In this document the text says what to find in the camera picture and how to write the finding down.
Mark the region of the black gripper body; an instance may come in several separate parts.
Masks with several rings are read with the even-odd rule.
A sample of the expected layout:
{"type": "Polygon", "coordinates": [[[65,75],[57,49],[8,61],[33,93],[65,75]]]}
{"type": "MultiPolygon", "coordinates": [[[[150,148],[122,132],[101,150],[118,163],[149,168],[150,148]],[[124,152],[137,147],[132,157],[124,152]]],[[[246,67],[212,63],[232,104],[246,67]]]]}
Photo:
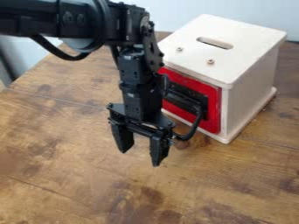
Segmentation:
{"type": "Polygon", "coordinates": [[[162,115],[164,82],[157,73],[164,65],[162,53],[149,52],[138,47],[110,50],[118,70],[121,103],[110,103],[109,124],[125,125],[134,134],[148,139],[161,137],[172,141],[173,123],[162,115]]]}

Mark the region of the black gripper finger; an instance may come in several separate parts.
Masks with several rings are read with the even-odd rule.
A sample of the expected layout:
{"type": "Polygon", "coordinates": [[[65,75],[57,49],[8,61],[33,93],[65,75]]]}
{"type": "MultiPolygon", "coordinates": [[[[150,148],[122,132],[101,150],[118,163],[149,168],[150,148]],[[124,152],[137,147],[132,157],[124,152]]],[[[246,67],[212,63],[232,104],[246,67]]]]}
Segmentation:
{"type": "Polygon", "coordinates": [[[125,125],[110,124],[112,136],[116,141],[116,146],[121,153],[125,153],[134,144],[133,132],[125,125]]]}
{"type": "Polygon", "coordinates": [[[168,152],[168,140],[158,136],[152,136],[149,139],[149,155],[153,167],[158,166],[162,160],[168,157],[168,152]]]}

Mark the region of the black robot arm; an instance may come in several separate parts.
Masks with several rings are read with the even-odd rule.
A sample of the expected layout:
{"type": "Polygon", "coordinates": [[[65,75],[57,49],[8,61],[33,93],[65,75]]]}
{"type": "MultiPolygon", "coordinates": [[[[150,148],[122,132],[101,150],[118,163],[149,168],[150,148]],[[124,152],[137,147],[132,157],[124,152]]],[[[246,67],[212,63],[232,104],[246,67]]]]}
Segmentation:
{"type": "Polygon", "coordinates": [[[68,61],[109,47],[124,101],[106,105],[116,146],[125,152],[136,134],[148,137],[157,166],[168,156],[173,122],[161,112],[169,81],[158,74],[164,54],[145,9],[109,0],[0,0],[0,34],[32,39],[68,61]]]}

